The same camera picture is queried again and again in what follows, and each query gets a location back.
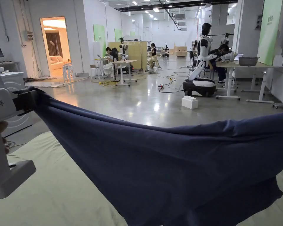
white table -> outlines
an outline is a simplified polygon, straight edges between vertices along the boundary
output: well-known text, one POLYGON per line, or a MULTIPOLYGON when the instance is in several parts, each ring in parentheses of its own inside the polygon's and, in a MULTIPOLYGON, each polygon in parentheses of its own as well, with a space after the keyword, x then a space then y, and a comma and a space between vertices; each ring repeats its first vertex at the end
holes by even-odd
POLYGON ((17 71, 20 72, 18 63, 19 63, 19 62, 14 62, 14 61, 12 61, 12 62, 1 62, 1 63, 0 63, 0 67, 4 67, 5 65, 11 65, 11 64, 13 64, 14 67, 16 67, 17 71))
MULTIPOLYGON (((234 68, 236 68, 236 67, 241 67, 241 68, 250 68, 251 67, 251 68, 257 68, 257 69, 276 68, 276 66, 270 66, 270 65, 263 64, 263 63, 260 63, 260 62, 257 62, 257 64, 255 66, 250 66, 250 67, 241 66, 239 64, 239 61, 224 62, 224 63, 216 62, 216 66, 228 68, 228 73, 227 73, 227 76, 226 76, 226 85, 225 85, 225 88, 227 89, 227 95, 226 96, 219 96, 218 95, 218 96, 216 96, 216 99, 219 99, 219 98, 227 98, 227 99, 235 98, 235 99, 238 99, 238 100, 240 100, 240 97, 231 96, 231 82, 232 82, 232 74, 233 74, 234 68)), ((266 83, 266 74, 264 73, 262 84, 261 84, 261 89, 260 89, 260 94, 259 94, 259 99, 258 100, 246 100, 246 101, 248 101, 248 102, 260 102, 260 103, 273 103, 273 101, 264 101, 263 100, 265 83, 266 83)))
POLYGON ((125 61, 120 60, 120 61, 112 62, 113 64, 119 64, 121 66, 120 67, 121 68, 120 69, 120 71, 121 71, 121 80, 120 80, 120 82, 121 83, 117 83, 115 86, 118 86, 118 85, 125 85, 125 86, 128 85, 128 86, 130 86, 129 83, 124 83, 124 82, 126 82, 126 80, 123 79, 122 67, 126 66, 126 65, 128 65, 128 68, 129 68, 129 79, 127 79, 127 82, 137 82, 137 80, 131 79, 130 63, 135 62, 135 61, 137 61, 137 60, 125 60, 125 61))
POLYGON ((104 69, 101 71, 101 64, 104 66, 104 61, 107 61, 107 59, 93 60, 93 62, 96 62, 97 65, 99 66, 100 73, 102 74, 101 78, 104 78, 104 69))

black hair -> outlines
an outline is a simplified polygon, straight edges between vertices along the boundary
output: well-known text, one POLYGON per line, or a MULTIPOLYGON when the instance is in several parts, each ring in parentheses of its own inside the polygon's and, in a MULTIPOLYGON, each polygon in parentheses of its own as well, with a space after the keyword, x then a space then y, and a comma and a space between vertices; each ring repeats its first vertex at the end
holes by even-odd
POLYGON ((222 44, 221 46, 219 46, 218 48, 219 50, 224 49, 224 51, 229 51, 228 45, 227 44, 222 44))

gray basket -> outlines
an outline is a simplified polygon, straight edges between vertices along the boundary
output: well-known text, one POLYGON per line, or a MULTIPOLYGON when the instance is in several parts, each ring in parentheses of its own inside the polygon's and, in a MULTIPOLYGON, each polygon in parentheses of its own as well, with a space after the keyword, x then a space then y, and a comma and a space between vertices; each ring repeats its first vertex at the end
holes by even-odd
POLYGON ((241 66, 255 66, 259 57, 240 57, 239 64, 241 66))

navy blue cloth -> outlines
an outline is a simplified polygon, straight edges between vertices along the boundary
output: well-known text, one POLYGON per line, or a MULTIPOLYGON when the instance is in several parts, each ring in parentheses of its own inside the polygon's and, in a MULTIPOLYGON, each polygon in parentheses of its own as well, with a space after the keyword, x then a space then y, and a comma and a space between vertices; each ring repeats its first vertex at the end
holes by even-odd
POLYGON ((235 225, 282 195, 283 113, 160 128, 38 91, 35 112, 130 226, 235 225))

wooden partition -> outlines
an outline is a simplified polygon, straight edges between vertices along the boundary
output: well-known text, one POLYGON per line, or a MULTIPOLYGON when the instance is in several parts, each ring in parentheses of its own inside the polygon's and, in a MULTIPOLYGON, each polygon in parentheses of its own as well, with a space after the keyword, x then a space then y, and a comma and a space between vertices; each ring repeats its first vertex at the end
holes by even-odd
MULTIPOLYGON (((108 46, 116 48, 118 51, 120 42, 109 42, 108 46)), ((124 45, 128 45, 128 60, 137 60, 132 62, 134 69, 147 69, 147 42, 146 41, 124 41, 124 45)))

